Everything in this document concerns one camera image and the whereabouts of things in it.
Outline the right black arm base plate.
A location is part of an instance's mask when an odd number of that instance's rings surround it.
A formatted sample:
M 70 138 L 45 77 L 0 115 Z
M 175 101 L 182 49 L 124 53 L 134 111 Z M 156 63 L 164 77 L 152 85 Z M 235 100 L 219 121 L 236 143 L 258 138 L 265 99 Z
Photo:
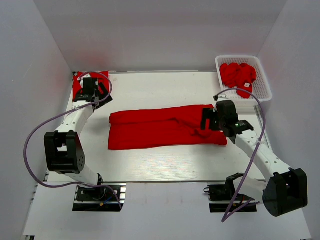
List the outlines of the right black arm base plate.
M 208 194 L 210 213 L 224 213 L 227 210 L 228 205 L 237 189 L 234 183 L 236 180 L 241 180 L 243 175 L 243 173 L 231 175 L 226 178 L 224 183 L 208 183 L 207 187 L 203 189 L 203 192 Z M 238 193 L 229 212 L 232 212 L 236 208 L 244 205 L 249 200 L 249 196 Z M 240 209 L 238 212 L 255 213 L 257 212 L 257 207 L 254 204 L 255 200 L 252 200 L 247 206 Z

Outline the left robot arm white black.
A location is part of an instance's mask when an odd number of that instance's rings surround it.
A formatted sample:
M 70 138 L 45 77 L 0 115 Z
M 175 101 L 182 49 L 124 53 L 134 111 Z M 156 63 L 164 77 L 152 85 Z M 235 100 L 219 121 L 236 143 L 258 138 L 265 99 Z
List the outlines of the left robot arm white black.
M 55 131 L 45 134 L 45 157 L 49 171 L 90 185 L 88 193 L 99 200 L 105 196 L 106 187 L 100 184 L 101 176 L 86 165 L 80 135 L 94 111 L 113 99 L 106 84 L 97 77 L 84 77 L 82 84 L 72 101 L 71 112 Z

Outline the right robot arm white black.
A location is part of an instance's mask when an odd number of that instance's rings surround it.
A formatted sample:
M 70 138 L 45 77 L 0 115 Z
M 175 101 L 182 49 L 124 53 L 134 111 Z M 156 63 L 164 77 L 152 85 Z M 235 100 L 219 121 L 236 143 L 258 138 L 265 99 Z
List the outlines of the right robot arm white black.
M 306 173 L 301 168 L 291 168 L 262 143 L 254 127 L 246 120 L 239 120 L 231 100 L 219 101 L 214 108 L 204 108 L 200 127 L 223 133 L 250 157 L 250 163 L 260 170 L 265 179 L 252 179 L 248 177 L 248 171 L 235 173 L 228 176 L 224 184 L 205 188 L 211 201 L 228 201 L 231 204 L 239 201 L 239 210 L 263 204 L 274 217 L 308 205 Z

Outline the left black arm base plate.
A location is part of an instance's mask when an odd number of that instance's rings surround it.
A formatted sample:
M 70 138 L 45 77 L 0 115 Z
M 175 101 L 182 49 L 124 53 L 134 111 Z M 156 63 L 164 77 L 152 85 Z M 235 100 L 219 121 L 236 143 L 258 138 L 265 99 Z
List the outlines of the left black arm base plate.
M 87 188 L 77 187 L 73 202 L 73 212 L 120 212 L 125 203 L 126 184 L 111 184 L 110 190 L 107 187 Z

